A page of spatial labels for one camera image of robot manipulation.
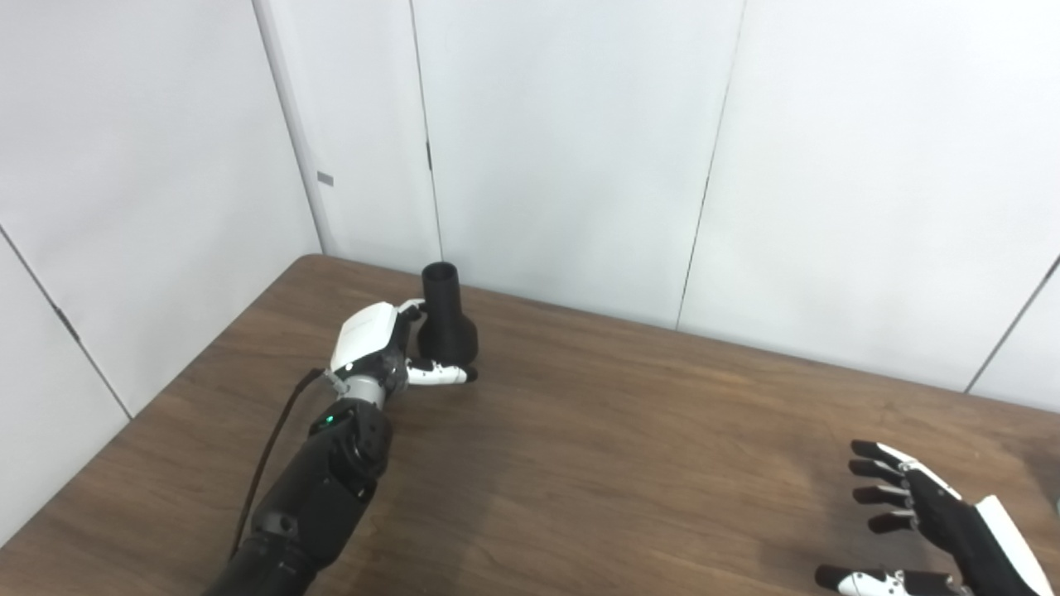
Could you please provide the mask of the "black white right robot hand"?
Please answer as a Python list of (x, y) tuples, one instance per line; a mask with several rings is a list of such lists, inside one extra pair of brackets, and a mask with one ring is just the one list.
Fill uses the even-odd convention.
[(1002, 502), (962, 498), (928, 464), (886, 444), (853, 439), (849, 471), (880, 484), (852, 491), (859, 504), (893, 506), (867, 521), (877, 534), (915, 531), (947, 553), (959, 576), (923, 569), (819, 565), (817, 586), (838, 595), (1053, 595), (1029, 543)]

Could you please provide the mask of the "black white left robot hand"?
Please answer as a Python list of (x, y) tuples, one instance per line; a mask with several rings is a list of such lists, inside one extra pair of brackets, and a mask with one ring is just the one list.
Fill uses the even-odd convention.
[(363, 308), (342, 325), (330, 358), (330, 375), (349, 382), (353, 376), (378, 381), (387, 393), (406, 387), (467, 384), (478, 378), (470, 366), (446, 365), (408, 354), (412, 325), (426, 313), (423, 299), (396, 306), (378, 302)]

